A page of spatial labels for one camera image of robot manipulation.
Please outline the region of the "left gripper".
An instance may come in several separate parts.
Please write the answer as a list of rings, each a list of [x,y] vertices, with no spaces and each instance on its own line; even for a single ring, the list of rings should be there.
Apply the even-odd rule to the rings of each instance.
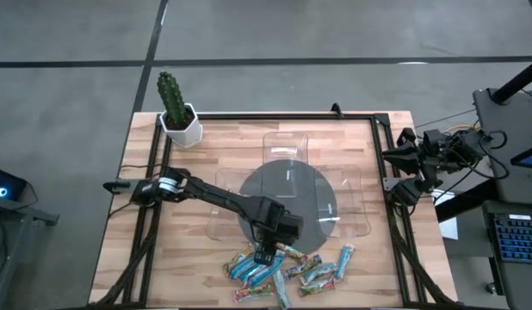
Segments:
[[[262,245],[255,247],[253,261],[271,265],[277,251],[274,244],[293,245],[300,238],[304,220],[291,214],[278,201],[265,196],[252,196],[250,203],[251,236],[256,242],[266,245],[265,248]]]

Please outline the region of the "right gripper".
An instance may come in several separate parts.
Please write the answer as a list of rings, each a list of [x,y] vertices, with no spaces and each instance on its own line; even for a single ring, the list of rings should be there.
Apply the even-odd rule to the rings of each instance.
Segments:
[[[441,149],[438,144],[431,144],[422,140],[418,147],[414,143],[404,143],[401,146],[382,152],[384,159],[406,174],[418,174],[421,171],[422,190],[433,190],[442,182],[437,178],[437,167]]]

